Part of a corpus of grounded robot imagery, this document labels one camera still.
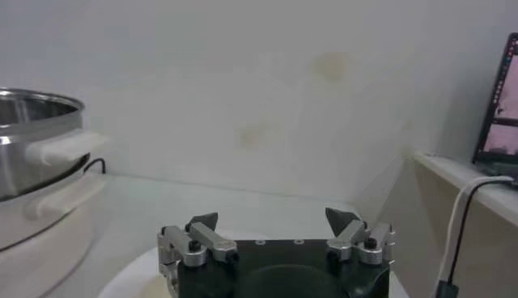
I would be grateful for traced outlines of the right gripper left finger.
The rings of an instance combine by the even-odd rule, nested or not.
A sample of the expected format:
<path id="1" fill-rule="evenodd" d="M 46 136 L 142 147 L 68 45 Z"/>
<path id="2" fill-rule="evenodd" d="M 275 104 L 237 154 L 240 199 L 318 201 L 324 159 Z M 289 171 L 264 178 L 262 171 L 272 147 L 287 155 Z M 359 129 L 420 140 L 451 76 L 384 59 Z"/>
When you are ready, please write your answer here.
<path id="1" fill-rule="evenodd" d="M 219 213 L 212 212 L 195 215 L 184 229 L 174 225 L 162 227 L 157 234 L 159 265 L 181 262 L 187 267 L 199 267 L 207 263 L 209 256 L 225 264 L 237 262 L 237 243 L 215 231 L 218 219 Z"/>

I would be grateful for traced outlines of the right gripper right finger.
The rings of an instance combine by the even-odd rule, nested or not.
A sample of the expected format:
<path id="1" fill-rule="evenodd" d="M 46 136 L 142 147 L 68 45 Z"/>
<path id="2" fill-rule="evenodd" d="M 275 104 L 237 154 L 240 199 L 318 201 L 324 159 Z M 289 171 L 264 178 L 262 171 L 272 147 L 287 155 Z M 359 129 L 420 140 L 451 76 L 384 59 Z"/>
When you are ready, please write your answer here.
<path id="1" fill-rule="evenodd" d="M 327 250 L 339 262 L 351 260 L 356 253 L 359 261 L 369 266 L 393 263 L 395 230 L 392 224 L 378 223 L 370 228 L 355 213 L 330 207 L 325 208 L 325 216 L 334 234 L 334 238 L 326 241 Z"/>

